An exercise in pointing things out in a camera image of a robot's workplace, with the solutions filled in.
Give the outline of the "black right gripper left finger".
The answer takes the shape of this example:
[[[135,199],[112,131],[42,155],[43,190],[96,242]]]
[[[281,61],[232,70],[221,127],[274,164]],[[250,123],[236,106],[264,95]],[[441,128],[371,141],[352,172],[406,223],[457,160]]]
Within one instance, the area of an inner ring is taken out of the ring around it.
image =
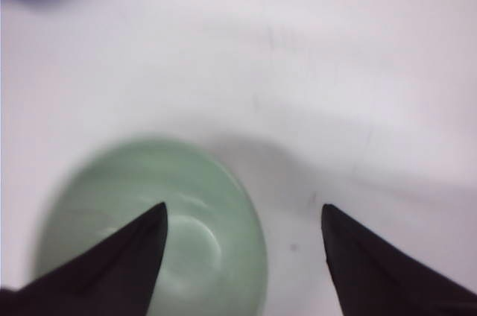
[[[18,290],[1,290],[2,315],[146,315],[168,234],[159,203],[87,252]]]

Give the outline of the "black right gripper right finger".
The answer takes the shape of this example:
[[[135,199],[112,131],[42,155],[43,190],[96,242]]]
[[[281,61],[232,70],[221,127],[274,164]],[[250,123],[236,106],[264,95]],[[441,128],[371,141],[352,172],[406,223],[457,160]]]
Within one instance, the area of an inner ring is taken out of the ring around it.
[[[476,294],[332,204],[321,210],[326,263],[344,315],[475,315]]]

